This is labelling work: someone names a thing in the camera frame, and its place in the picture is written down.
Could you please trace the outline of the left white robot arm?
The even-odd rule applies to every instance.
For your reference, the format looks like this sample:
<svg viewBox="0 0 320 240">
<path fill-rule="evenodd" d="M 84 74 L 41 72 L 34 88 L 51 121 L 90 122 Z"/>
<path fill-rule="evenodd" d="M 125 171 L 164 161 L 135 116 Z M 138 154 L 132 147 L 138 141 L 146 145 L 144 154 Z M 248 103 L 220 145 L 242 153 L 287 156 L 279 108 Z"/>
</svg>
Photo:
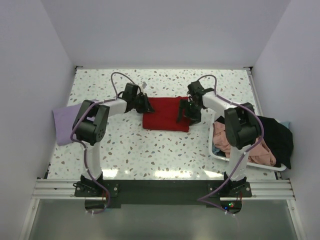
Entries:
<svg viewBox="0 0 320 240">
<path fill-rule="evenodd" d="M 108 119 L 135 110 L 139 114 L 154 113 L 148 95 L 134 83 L 127 83 L 124 91 L 114 99 L 84 100 L 72 125 L 70 139 L 84 149 L 84 172 L 81 181 L 88 179 L 86 191 L 99 196 L 104 190 L 101 182 L 103 171 L 100 161 L 100 142 L 105 136 Z"/>
</svg>

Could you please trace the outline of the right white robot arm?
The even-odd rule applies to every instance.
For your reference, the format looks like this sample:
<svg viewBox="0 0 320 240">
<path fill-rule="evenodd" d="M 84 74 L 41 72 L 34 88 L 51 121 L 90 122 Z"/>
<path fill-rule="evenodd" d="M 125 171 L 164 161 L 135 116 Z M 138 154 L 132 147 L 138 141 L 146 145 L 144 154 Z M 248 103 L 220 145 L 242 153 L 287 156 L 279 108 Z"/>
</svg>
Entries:
<svg viewBox="0 0 320 240">
<path fill-rule="evenodd" d="M 201 111 L 211 109 L 216 117 L 224 118 L 225 135 L 230 144 L 229 164 L 225 171 L 223 192 L 230 197 L 240 190 L 241 182 L 246 180 L 246 168 L 251 149 L 264 136 L 264 129 L 260 119 L 256 116 L 252 104 L 236 103 L 217 94 L 213 88 L 205 89 L 197 80 L 188 86 L 188 99 L 179 102 L 177 122 L 183 118 L 189 124 L 201 122 Z"/>
</svg>

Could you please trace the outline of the red t shirt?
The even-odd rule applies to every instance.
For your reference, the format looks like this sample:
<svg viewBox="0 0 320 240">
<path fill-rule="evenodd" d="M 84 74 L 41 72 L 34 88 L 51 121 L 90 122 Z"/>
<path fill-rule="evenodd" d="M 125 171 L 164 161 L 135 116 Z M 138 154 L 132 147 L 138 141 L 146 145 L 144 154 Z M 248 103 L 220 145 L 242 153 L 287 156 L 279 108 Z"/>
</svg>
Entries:
<svg viewBox="0 0 320 240">
<path fill-rule="evenodd" d="M 177 122 L 180 100 L 185 97 L 150 97 L 148 100 L 154 109 L 153 113 L 144 113 L 142 127 L 146 130 L 188 132 L 190 120 L 183 117 Z"/>
</svg>

